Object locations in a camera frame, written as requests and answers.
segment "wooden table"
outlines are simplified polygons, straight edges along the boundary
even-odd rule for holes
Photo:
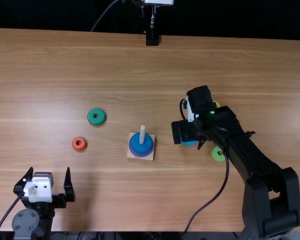
[[[183,231],[226,170],[212,143],[173,143],[179,101],[201,85],[300,181],[300,41],[162,36],[147,47],[143,35],[0,29],[0,219],[30,166],[53,173],[54,193],[69,166],[76,202],[56,210],[54,231]],[[105,110],[104,125],[88,123],[92,108]],[[127,160],[142,124],[156,136],[153,162]],[[77,136],[86,151],[73,150]],[[243,193],[230,165],[225,191],[190,230],[241,231]]]

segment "green ring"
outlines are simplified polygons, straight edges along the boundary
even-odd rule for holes
[[[220,147],[215,146],[211,151],[211,156],[217,162],[223,163],[226,160],[226,157],[223,154],[219,155],[218,152],[222,152],[222,150]]]
[[[93,108],[88,112],[87,118],[90,124],[101,125],[106,120],[106,114],[100,108]]]

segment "cable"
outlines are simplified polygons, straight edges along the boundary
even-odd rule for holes
[[[63,234],[63,235],[69,236],[69,235],[70,235],[70,232],[68,232],[68,231],[53,231],[53,232],[50,234],[50,236],[53,235],[53,234]]]
[[[119,0],[114,0],[112,3],[109,4],[109,6],[103,11],[103,13],[100,15],[100,17],[95,21],[93,27],[91,28],[90,32],[93,32],[97,26],[97,24],[100,22],[100,20],[103,18],[103,16],[108,12],[108,10]]]
[[[1,225],[4,223],[4,221],[6,220],[7,216],[9,215],[9,213],[11,212],[11,210],[15,207],[15,205],[17,204],[17,202],[21,199],[23,195],[23,192],[20,193],[20,195],[16,198],[16,200],[14,200],[14,202],[12,203],[12,205],[9,207],[8,211],[6,211],[6,213],[3,215],[3,218],[0,221],[0,228]]]
[[[205,209],[206,207],[208,207],[210,204],[212,204],[219,196],[220,194],[223,192],[223,190],[225,189],[226,185],[227,185],[227,182],[228,182],[228,177],[229,177],[229,158],[228,158],[228,155],[225,153],[225,146],[221,146],[221,144],[215,139],[211,139],[214,143],[216,143],[218,145],[219,148],[222,149],[222,153],[225,157],[225,165],[226,165],[226,170],[225,170],[225,177],[224,177],[224,181],[223,181],[223,184],[220,188],[220,190],[216,193],[216,195],[211,198],[210,201],[208,201],[205,205],[203,205],[202,207],[200,207],[193,215],[192,217],[190,218],[189,220],[189,223],[188,225],[186,226],[184,232],[182,233],[182,236],[184,234],[187,233],[192,221],[194,220],[194,218],[197,216],[197,214],[199,214],[203,209]]]
[[[184,112],[182,111],[182,103],[184,102],[184,98],[183,99],[181,99],[181,101],[180,101],[180,103],[179,103],[179,108],[180,108],[180,114],[181,114],[181,117],[182,117],[182,119],[183,120],[186,120],[186,117],[185,117],[185,115],[184,115]]]
[[[76,238],[76,240],[79,240],[80,235],[81,235],[81,232],[79,232],[78,237]]]

